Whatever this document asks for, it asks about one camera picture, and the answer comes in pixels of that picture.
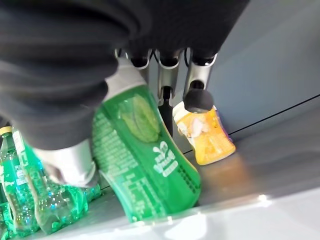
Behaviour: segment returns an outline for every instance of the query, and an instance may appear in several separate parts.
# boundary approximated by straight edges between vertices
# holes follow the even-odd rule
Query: orange juice bottle
[[[225,133],[216,107],[206,113],[192,113],[185,109],[182,101],[173,108],[172,114],[178,132],[193,146],[199,165],[214,163],[235,152],[236,146]]]

